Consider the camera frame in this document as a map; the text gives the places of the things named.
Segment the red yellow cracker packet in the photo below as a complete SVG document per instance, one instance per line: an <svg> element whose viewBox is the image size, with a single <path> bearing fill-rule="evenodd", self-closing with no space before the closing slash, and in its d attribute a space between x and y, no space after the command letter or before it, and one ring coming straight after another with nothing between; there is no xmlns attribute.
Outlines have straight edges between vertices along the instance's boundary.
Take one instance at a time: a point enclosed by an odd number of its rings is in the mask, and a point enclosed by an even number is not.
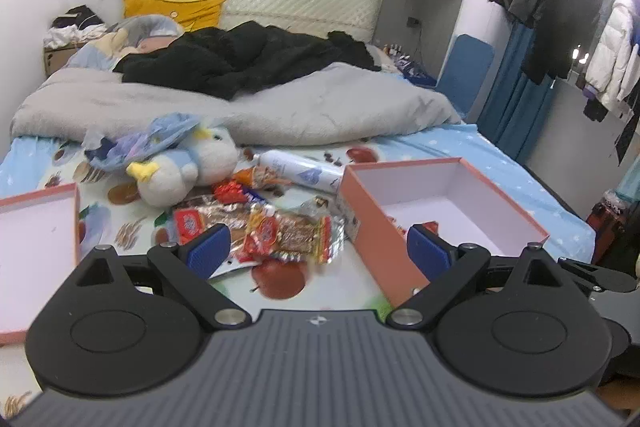
<svg viewBox="0 0 640 427"><path fill-rule="evenodd" d="M332 222L329 216L308 217L268 204L250 206L243 253L254 259L329 263Z"/></svg>

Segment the printed fruit bed sheet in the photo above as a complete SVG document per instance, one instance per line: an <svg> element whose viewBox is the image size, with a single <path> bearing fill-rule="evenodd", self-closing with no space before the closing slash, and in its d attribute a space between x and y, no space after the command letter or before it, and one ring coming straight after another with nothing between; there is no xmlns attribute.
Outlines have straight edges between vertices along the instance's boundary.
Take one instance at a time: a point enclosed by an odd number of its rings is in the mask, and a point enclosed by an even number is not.
<svg viewBox="0 0 640 427"><path fill-rule="evenodd" d="M454 387L441 367L420 369L418 338L390 339L390 303L352 246L307 274L282 301L255 291L250 272L227 265L217 288L255 317L263 343L224 338L192 381L178 378L148 401L111 400L82 411L40 392L22 346L1 350L1 396L24 426L591 426L612 419L592 395L561 405L498 405Z"/></svg>

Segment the clear red cookie packet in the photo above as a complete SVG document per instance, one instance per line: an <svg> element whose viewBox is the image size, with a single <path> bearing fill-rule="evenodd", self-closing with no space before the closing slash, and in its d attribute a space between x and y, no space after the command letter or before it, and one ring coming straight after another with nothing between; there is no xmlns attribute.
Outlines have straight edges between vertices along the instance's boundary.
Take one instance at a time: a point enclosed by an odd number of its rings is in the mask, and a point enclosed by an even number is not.
<svg viewBox="0 0 640 427"><path fill-rule="evenodd" d="M231 234L231 244L242 242L245 236L250 204L212 202L207 205L175 209L172 213L179 243L184 245L214 225L225 225Z"/></svg>

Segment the pink box lid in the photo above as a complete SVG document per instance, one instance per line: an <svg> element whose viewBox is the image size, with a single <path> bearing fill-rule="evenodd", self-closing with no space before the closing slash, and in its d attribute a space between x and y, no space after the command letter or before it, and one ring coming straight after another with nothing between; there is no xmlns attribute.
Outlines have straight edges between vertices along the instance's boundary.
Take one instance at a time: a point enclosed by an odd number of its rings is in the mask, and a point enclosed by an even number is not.
<svg viewBox="0 0 640 427"><path fill-rule="evenodd" d="M26 332L80 259L75 184L1 201L0 321L4 345Z"/></svg>

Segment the small red snack packet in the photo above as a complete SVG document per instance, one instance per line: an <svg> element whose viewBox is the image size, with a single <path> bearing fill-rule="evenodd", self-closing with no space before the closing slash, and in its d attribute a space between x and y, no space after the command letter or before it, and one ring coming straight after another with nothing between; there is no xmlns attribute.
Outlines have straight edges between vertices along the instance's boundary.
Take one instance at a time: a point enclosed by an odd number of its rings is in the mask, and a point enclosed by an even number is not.
<svg viewBox="0 0 640 427"><path fill-rule="evenodd" d="M248 202L243 185L234 180L226 180L214 185L213 195L217 202L224 205L246 204Z"/></svg>

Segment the light blue plastic bag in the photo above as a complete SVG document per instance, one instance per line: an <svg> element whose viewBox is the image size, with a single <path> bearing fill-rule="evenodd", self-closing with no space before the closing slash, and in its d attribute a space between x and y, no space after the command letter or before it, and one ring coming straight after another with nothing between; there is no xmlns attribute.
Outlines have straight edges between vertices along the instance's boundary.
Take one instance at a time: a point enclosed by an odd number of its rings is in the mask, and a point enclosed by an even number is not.
<svg viewBox="0 0 640 427"><path fill-rule="evenodd" d="M155 118L143 131L116 139L88 131L84 144L90 166L106 172L124 171L132 162L145 161L157 153L174 147L200 124L200 118L172 113Z"/></svg>

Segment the blue white snack packet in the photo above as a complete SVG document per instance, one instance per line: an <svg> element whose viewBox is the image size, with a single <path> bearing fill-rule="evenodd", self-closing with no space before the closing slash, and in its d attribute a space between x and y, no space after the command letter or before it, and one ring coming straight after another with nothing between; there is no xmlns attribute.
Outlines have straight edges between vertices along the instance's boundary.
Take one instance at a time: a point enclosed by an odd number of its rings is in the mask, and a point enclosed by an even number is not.
<svg viewBox="0 0 640 427"><path fill-rule="evenodd" d="M250 204L270 204L270 200L264 195L260 195L252 188L244 187L243 194L246 196L247 202Z"/></svg>

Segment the pink open box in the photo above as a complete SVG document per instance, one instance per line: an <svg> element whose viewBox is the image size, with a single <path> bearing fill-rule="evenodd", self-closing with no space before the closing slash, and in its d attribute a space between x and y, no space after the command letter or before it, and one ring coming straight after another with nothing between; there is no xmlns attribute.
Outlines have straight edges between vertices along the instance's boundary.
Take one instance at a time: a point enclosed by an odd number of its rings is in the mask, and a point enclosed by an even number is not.
<svg viewBox="0 0 640 427"><path fill-rule="evenodd" d="M435 222L438 237L451 245L474 243L506 257L518 257L528 243L549 237L514 199L462 158L350 165L336 203L352 245L394 307L447 264L435 255L408 253L413 225Z"/></svg>

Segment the white blue plush duck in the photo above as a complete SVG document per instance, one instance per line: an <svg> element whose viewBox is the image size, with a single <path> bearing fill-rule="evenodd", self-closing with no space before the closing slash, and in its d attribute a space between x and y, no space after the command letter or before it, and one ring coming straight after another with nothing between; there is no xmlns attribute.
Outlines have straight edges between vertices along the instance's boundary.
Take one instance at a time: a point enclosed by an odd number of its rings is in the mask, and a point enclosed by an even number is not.
<svg viewBox="0 0 640 427"><path fill-rule="evenodd" d="M198 126L176 147L132 162L126 173L145 204L165 208L182 202L194 187L230 178L238 161L239 151L225 127Z"/></svg>

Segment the orange snack packet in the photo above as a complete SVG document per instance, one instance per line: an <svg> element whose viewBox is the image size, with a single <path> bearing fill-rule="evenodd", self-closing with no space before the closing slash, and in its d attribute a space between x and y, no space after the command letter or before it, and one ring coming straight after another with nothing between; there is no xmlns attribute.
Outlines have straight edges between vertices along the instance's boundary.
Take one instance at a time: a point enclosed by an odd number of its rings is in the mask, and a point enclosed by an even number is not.
<svg viewBox="0 0 640 427"><path fill-rule="evenodd" d="M232 174L231 179L253 191L267 190L267 188L291 184L290 180L280 176L277 171L262 166L238 170Z"/></svg>

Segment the blue curtain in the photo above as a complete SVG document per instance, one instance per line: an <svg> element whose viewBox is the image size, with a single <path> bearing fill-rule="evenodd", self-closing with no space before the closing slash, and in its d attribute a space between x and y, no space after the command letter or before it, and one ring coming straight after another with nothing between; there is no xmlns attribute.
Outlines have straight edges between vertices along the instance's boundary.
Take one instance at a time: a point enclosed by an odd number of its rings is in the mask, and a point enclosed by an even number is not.
<svg viewBox="0 0 640 427"><path fill-rule="evenodd" d="M514 23L496 79L476 122L486 139L521 165L533 152L554 98L549 77L536 84L521 69L534 37L533 28Z"/></svg>

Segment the silver crumpled snack packet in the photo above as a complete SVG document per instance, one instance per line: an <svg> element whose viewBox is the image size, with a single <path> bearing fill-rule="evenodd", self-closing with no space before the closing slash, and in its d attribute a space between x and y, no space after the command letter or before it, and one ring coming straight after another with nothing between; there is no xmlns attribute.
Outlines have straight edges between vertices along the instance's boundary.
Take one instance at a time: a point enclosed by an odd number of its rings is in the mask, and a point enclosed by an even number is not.
<svg viewBox="0 0 640 427"><path fill-rule="evenodd" d="M310 219L320 219L331 214L331 201L321 196L314 196L306 200L297 209L297 212Z"/></svg>

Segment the white hanging jacket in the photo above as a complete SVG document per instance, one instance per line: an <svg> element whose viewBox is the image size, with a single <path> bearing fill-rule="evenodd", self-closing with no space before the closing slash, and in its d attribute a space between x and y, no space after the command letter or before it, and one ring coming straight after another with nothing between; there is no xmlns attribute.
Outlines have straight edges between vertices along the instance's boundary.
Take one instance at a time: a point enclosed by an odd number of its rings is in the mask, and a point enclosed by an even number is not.
<svg viewBox="0 0 640 427"><path fill-rule="evenodd" d="M615 0L586 70L586 83L607 110L619 109L639 80L639 0Z"/></svg>

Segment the grey duvet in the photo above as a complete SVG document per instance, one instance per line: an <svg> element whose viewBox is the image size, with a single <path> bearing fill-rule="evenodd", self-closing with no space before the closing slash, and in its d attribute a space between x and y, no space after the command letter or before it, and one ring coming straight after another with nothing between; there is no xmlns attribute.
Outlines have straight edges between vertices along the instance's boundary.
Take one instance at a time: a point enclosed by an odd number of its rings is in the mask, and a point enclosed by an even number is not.
<svg viewBox="0 0 640 427"><path fill-rule="evenodd" d="M185 113L222 124L239 144L323 145L410 134L461 118L448 98L387 72L334 63L320 72L232 101L201 93L124 83L114 72L61 69L14 114L14 138L74 141L96 129L110 138L157 117Z"/></svg>

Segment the white spray bottle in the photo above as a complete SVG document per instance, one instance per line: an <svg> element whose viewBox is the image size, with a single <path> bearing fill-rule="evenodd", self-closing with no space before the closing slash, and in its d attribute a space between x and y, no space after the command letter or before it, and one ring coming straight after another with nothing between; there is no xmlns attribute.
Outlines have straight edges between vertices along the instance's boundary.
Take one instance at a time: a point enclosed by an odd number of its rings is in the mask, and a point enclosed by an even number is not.
<svg viewBox="0 0 640 427"><path fill-rule="evenodd" d="M336 194L344 168L309 159L284 150L266 150L257 155L258 165L277 173L280 178L316 191Z"/></svg>

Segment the patterned blue pillow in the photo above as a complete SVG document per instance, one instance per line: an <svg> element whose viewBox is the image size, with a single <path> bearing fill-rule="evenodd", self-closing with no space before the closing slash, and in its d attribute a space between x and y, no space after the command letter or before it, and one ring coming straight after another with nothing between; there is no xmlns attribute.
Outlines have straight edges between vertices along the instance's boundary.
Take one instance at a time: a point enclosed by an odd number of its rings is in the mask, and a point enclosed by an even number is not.
<svg viewBox="0 0 640 427"><path fill-rule="evenodd" d="M155 51L163 43L184 34L183 27L168 16L138 15L114 25L100 38L86 43L70 57L64 68L113 70L127 54Z"/></svg>

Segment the black clothing pile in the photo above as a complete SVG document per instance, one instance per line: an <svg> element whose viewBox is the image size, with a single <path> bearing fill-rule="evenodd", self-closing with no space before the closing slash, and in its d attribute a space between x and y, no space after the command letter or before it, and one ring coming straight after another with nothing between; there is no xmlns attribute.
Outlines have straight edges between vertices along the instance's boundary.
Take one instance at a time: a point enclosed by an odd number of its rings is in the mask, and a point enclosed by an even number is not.
<svg viewBox="0 0 640 427"><path fill-rule="evenodd" d="M124 83L201 93L230 101L344 63L377 72L367 46L343 31L324 38L250 20L230 30L187 32L166 48L128 54L115 66Z"/></svg>

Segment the black hanging coat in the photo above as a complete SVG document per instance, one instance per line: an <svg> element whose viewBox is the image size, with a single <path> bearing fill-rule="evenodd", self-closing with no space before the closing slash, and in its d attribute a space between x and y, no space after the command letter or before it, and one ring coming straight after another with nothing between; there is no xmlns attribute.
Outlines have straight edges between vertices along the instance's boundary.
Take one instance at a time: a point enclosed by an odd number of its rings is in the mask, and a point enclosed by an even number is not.
<svg viewBox="0 0 640 427"><path fill-rule="evenodd" d="M596 29L603 0L546 0L523 74L533 83L566 78L574 49L585 51Z"/></svg>

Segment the cardboard box with clothes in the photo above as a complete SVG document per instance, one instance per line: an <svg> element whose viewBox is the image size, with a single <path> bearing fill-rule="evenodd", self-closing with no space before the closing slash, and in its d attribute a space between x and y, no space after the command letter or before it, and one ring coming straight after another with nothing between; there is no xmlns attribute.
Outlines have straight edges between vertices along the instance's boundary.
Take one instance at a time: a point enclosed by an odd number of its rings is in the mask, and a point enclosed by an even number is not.
<svg viewBox="0 0 640 427"><path fill-rule="evenodd" d="M55 17L42 40L44 73L50 77L88 41L102 37L106 23L87 5L77 5Z"/></svg>

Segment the yellow pillow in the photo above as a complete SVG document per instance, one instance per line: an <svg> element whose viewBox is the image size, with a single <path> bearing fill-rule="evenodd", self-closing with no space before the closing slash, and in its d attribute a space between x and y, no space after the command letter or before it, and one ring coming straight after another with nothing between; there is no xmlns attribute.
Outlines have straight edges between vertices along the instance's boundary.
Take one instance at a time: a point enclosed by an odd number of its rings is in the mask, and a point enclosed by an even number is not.
<svg viewBox="0 0 640 427"><path fill-rule="evenodd" d="M227 0L122 0L124 17L163 15L182 26L196 31L219 25L224 2Z"/></svg>

